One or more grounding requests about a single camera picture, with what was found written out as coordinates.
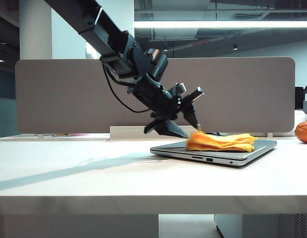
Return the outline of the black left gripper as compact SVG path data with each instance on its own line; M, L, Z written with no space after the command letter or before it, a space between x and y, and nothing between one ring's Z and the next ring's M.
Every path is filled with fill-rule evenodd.
M201 87L182 97L181 94L186 91L183 83L175 84L171 89L166 90L159 82L146 74L136 81L130 91L152 111L153 121L145 126L145 134L155 130L159 135L188 138L187 133L174 122L179 112L183 113L184 119L191 126L200 129L195 115L194 101L204 95Z

